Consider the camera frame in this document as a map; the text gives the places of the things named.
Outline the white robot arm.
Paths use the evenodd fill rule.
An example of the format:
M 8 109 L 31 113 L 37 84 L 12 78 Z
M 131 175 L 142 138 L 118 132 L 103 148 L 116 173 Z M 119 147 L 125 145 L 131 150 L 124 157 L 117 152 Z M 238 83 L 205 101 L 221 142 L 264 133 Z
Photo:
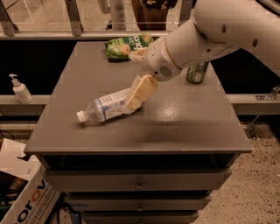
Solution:
M 149 44 L 122 111 L 130 114 L 168 81 L 194 63 L 243 49 L 280 75 L 280 17 L 256 0 L 197 0 L 180 27 Z

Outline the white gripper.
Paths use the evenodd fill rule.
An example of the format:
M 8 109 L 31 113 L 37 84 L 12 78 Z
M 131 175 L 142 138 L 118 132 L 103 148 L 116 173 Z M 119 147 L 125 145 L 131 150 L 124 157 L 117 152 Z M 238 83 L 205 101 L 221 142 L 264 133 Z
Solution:
M 169 81 L 180 75 L 188 65 L 190 50 L 191 43 L 186 39 L 161 37 L 148 48 L 131 51 L 129 59 L 142 61 L 143 70 L 147 74 L 133 80 L 122 105 L 122 112 L 128 115 L 139 109 L 157 90 L 158 81 Z

